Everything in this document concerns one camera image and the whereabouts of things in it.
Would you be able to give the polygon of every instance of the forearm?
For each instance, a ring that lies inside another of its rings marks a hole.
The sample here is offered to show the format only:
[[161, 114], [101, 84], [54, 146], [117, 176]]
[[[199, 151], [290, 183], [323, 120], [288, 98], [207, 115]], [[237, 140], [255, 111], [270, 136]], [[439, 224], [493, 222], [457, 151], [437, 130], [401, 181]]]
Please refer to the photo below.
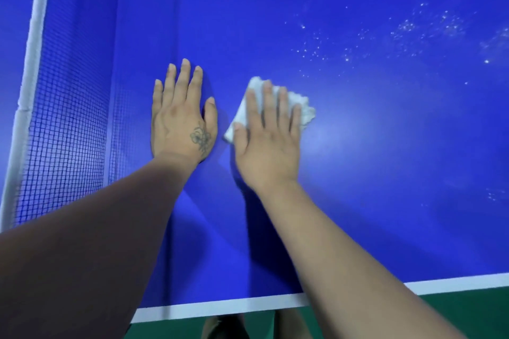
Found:
[[2, 233], [0, 332], [121, 337], [193, 168], [161, 155], [113, 185]]
[[260, 198], [334, 336], [463, 338], [337, 227], [297, 183]]

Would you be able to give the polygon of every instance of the leg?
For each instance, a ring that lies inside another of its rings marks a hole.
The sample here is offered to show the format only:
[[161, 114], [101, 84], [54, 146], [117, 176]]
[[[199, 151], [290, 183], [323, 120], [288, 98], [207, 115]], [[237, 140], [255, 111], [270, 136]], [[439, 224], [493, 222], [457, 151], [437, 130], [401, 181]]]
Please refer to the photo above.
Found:
[[249, 339], [249, 336], [240, 315], [223, 315], [205, 321], [201, 339]]
[[306, 322], [296, 308], [274, 314], [274, 339], [313, 339]]

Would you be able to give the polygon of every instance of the green floor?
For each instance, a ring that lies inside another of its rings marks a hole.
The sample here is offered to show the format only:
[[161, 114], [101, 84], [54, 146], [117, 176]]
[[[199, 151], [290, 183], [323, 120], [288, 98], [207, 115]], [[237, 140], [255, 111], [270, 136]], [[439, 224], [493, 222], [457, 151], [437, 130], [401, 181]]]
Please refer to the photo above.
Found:
[[[427, 295], [424, 300], [470, 339], [509, 338], [509, 287]], [[321, 338], [311, 309], [305, 307], [301, 310], [313, 337]], [[271, 338], [272, 318], [271, 311], [246, 314], [246, 328], [251, 339]], [[204, 320], [194, 318], [133, 324], [126, 339], [199, 339]]]

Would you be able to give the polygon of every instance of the hand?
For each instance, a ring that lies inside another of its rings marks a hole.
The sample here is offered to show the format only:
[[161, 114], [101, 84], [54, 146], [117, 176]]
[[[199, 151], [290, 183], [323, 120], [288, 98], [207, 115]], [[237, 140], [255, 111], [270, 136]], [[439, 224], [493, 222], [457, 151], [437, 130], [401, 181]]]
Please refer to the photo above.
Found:
[[196, 66], [189, 83], [191, 64], [182, 61], [175, 84], [177, 68], [170, 64], [164, 88], [156, 79], [152, 103], [152, 154], [169, 153], [187, 159], [194, 166], [210, 153], [217, 137], [217, 109], [213, 97], [205, 102], [201, 117], [200, 98], [203, 70]]
[[263, 86], [264, 121], [258, 113], [255, 92], [246, 92], [247, 129], [235, 123], [235, 160], [242, 178], [259, 197], [280, 184], [296, 182], [299, 170], [301, 107], [296, 105], [289, 117], [288, 90], [279, 90], [279, 110], [274, 102], [272, 83]]

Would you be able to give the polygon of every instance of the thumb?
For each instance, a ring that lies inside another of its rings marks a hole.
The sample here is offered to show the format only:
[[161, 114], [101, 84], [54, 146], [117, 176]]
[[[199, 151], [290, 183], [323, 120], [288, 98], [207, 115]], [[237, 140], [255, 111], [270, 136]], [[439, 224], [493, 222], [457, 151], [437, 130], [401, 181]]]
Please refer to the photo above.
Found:
[[247, 148], [247, 129], [238, 122], [233, 124], [234, 134], [233, 143], [235, 145], [235, 156], [241, 156]]
[[205, 102], [204, 115], [205, 127], [215, 141], [217, 137], [217, 107], [214, 97], [210, 97]]

